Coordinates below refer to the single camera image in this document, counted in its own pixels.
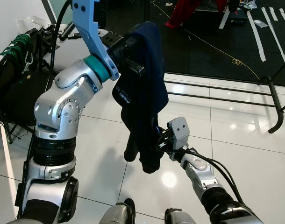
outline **black metal rack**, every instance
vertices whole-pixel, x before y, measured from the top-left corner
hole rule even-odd
[[[200,85],[200,84],[189,84],[189,83],[180,83],[180,82],[173,82],[173,81],[164,81],[165,83],[171,83],[171,84],[181,84],[181,85],[188,85],[188,86],[196,86],[196,87],[203,87],[203,88],[210,88],[210,89],[218,89],[218,90],[227,90],[227,91],[235,91],[235,92],[244,92],[244,93],[251,93],[251,94],[257,94],[257,95],[265,95],[265,96],[271,96],[273,99],[273,104],[261,104],[261,103],[254,103],[254,102],[248,102],[248,101],[240,101],[240,100],[232,100],[232,99],[224,99],[224,98],[215,98],[215,97],[205,97],[205,96],[198,96],[198,95],[190,95],[190,94],[183,94],[183,93],[174,93],[174,92],[168,92],[168,94],[172,95],[179,95],[179,96],[186,96],[186,97],[196,97],[196,98],[204,98],[204,99],[212,99],[212,100],[221,100],[221,101],[228,101],[228,102],[234,102],[234,103],[243,103],[243,104],[251,104],[251,105],[258,105],[258,106],[267,106],[267,107],[274,107],[276,108],[277,114],[278,114],[278,121],[275,124],[273,128],[271,128],[268,132],[274,133],[277,131],[283,124],[284,121],[284,110],[285,106],[281,106],[281,103],[278,99],[278,94],[275,89],[273,80],[282,72],[282,70],[285,68],[284,65],[278,70],[276,74],[274,74],[272,77],[265,76],[262,77],[258,82],[252,82],[252,81],[242,81],[237,79],[228,79],[228,78],[216,78],[216,77],[208,77],[208,76],[198,76],[198,75],[185,75],[185,74],[179,74],[182,76],[192,76],[192,77],[200,77],[200,78],[210,78],[210,79],[218,79],[218,80],[224,80],[224,81],[232,81],[232,82],[240,82],[240,83],[250,83],[250,84],[257,84],[257,85],[267,85],[269,86],[270,93],[264,93],[264,92],[255,92],[255,91],[245,91],[245,90],[237,90],[237,89],[231,89],[231,88],[224,88],[224,87],[215,87],[215,86],[208,86],[208,85]]]

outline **black chair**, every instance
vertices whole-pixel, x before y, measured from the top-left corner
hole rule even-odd
[[[31,38],[27,47],[19,42],[15,45],[21,49],[23,58],[27,52],[33,53],[34,63],[29,68],[30,71],[23,74],[24,66],[14,55],[5,55],[0,61],[0,122],[4,125],[9,144],[13,142],[11,135],[17,126],[33,133],[31,127],[36,124],[35,102],[44,93],[49,78],[49,72],[42,71],[41,33],[38,30],[31,30],[28,34]],[[11,130],[9,123],[14,124]]]

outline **teal joint ring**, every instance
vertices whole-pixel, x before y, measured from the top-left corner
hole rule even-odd
[[[87,66],[90,67],[90,69],[97,73],[103,83],[110,78],[108,71],[96,57],[90,55],[88,57],[85,57],[83,60]]]

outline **chair leg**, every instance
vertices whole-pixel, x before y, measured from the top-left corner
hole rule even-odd
[[[9,144],[12,144],[12,143],[13,143],[12,134],[11,134],[10,128],[9,128],[9,126],[8,126],[8,123],[7,123],[7,122],[4,122],[3,125],[4,125],[4,128],[5,128],[5,132],[6,132],[6,136],[7,136],[7,141],[8,141]]]

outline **white wall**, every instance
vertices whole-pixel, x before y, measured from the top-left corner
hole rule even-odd
[[[0,52],[18,35],[17,21],[32,15],[50,23],[41,0],[0,0]]]

